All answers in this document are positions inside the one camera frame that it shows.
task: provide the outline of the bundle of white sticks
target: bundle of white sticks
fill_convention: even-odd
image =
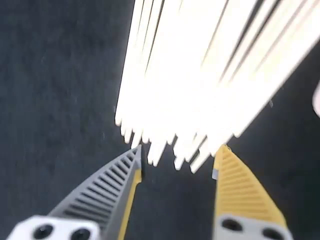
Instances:
[[[135,0],[115,123],[195,173],[239,137],[320,37],[319,0]]]

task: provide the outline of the screw hole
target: screw hole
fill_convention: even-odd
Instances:
[[[235,232],[242,232],[243,228],[239,222],[234,219],[228,218],[222,221],[222,227]]]
[[[52,233],[53,229],[54,227],[50,224],[41,225],[36,230],[34,230],[33,238],[37,240],[45,239]]]
[[[284,237],[280,234],[280,232],[272,228],[263,229],[262,235],[272,240],[284,240]]]
[[[90,231],[86,228],[80,228],[73,232],[71,240],[88,240],[90,238]]]

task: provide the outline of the dark fabric surface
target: dark fabric surface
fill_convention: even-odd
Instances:
[[[0,4],[0,239],[47,214],[129,147],[114,125],[133,0],[6,0]],[[232,150],[287,218],[296,240],[319,239],[320,119],[311,99],[320,47],[309,54]],[[195,174],[170,148],[146,167],[125,239],[211,236],[213,159]]]

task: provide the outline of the gray ribbed pad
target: gray ribbed pad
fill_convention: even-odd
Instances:
[[[92,220],[100,227],[101,239],[117,239],[134,175],[139,169],[141,145],[92,174],[48,215]]]

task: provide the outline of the yellow ribbed pad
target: yellow ribbed pad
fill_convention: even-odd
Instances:
[[[250,169],[226,146],[215,155],[218,170],[215,217],[222,214],[273,222],[287,227],[286,220]]]

